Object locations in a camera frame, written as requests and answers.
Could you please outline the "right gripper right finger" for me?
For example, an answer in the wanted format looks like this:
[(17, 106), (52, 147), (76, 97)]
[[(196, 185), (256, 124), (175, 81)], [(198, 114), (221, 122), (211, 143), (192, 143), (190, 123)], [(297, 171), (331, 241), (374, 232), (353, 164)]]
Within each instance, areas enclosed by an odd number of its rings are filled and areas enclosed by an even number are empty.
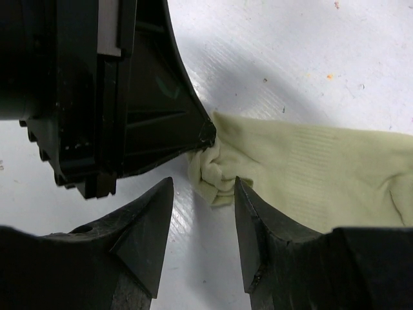
[(321, 234), (234, 187), (243, 286), (253, 309), (411, 309), (412, 230)]

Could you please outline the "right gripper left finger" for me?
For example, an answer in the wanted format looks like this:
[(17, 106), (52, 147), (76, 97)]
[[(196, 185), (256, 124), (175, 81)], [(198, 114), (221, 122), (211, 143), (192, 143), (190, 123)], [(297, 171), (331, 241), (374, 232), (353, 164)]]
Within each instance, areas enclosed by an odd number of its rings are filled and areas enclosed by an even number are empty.
[(1, 228), (2, 309), (149, 309), (174, 203), (172, 178), (68, 233)]

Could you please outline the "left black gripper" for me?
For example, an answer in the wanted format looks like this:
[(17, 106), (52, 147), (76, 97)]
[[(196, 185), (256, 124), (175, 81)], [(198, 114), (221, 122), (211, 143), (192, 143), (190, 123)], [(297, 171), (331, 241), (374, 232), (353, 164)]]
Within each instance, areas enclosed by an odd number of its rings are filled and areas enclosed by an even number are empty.
[(119, 63), (132, 44), (124, 176), (211, 147), (216, 128), (190, 82), (166, 1), (2, 1), (1, 119), (16, 120), (84, 198), (116, 191)]

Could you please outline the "pale yellow sock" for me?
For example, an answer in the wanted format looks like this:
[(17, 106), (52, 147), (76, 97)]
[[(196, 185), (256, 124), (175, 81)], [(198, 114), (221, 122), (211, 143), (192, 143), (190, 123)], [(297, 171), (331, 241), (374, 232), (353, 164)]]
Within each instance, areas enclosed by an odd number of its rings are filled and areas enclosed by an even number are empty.
[(234, 201), (237, 178), (321, 233), (338, 226), (412, 225), (412, 137), (213, 113), (212, 147), (188, 154), (209, 204)]

